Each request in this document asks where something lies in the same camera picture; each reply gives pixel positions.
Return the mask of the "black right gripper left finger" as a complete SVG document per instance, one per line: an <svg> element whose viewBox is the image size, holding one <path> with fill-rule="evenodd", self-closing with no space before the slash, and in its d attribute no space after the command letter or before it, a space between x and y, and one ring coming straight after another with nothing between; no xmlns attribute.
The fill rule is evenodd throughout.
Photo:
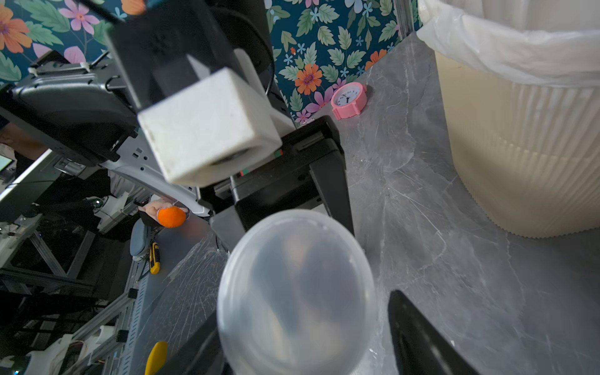
<svg viewBox="0 0 600 375"><path fill-rule="evenodd" d="M216 311L158 374L232 374L220 342Z"/></svg>

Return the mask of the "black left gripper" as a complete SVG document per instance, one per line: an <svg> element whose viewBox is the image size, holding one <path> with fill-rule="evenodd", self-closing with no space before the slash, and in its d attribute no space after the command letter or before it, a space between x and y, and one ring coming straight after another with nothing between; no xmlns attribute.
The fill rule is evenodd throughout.
<svg viewBox="0 0 600 375"><path fill-rule="evenodd" d="M249 173L198 191L209 210L217 244L231 251L259 221L289 209L325 207L327 214L353 231L345 152L339 130L325 116L284 136L275 159Z"/></svg>

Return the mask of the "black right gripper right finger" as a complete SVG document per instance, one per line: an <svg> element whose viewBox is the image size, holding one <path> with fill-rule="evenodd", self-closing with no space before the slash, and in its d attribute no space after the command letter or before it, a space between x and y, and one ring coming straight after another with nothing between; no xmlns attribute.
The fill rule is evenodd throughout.
<svg viewBox="0 0 600 375"><path fill-rule="evenodd" d="M390 293L387 315L399 373L477 373L399 290Z"/></svg>

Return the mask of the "translucent jar lid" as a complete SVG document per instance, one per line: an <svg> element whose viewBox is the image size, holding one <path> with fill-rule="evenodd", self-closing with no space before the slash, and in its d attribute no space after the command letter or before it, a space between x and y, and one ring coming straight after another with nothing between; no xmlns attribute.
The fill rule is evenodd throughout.
<svg viewBox="0 0 600 375"><path fill-rule="evenodd" d="M365 252L320 212L261 220L237 243L220 280L218 331L236 374L350 374L376 320Z"/></svg>

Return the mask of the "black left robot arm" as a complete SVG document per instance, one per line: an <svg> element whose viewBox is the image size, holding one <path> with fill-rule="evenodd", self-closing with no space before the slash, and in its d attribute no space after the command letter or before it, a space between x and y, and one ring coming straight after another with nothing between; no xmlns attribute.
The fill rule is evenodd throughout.
<svg viewBox="0 0 600 375"><path fill-rule="evenodd" d="M263 84L273 73L258 1L151 1L108 23L92 62L44 53L1 89L13 123L83 167L101 167L209 221L226 248L281 211L322 205L354 228L345 157L329 117L296 128Z"/></svg>

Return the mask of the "yellow utility knife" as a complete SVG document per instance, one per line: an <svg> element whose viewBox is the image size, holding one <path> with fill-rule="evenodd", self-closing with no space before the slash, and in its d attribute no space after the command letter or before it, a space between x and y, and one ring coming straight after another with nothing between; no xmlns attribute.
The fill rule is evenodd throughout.
<svg viewBox="0 0 600 375"><path fill-rule="evenodd" d="M152 275L157 275L161 270L161 262L160 262L159 245L156 242L152 243L152 246L149 250L148 261L149 261L150 273Z"/></svg>

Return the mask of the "orange plush toy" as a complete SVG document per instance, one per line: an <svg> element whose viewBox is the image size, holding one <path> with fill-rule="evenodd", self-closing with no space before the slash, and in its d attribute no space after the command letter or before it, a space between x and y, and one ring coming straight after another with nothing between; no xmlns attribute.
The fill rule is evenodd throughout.
<svg viewBox="0 0 600 375"><path fill-rule="evenodd" d="M153 228L178 228L188 218L188 209L157 199L139 207L142 222Z"/></svg>

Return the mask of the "cream ribbed trash bin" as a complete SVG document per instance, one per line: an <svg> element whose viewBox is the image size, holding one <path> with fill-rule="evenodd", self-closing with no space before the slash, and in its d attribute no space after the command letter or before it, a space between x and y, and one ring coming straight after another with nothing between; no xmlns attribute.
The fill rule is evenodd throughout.
<svg viewBox="0 0 600 375"><path fill-rule="evenodd" d="M454 167L498 227L599 226L599 90L517 84L435 56Z"/></svg>

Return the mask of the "white plastic bin liner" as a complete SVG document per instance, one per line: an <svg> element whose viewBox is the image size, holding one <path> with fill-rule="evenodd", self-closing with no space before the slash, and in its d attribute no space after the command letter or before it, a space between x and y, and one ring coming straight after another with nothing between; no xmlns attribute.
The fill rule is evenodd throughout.
<svg viewBox="0 0 600 375"><path fill-rule="evenodd" d="M420 1L417 36L456 62L520 84L599 85L597 1Z"/></svg>

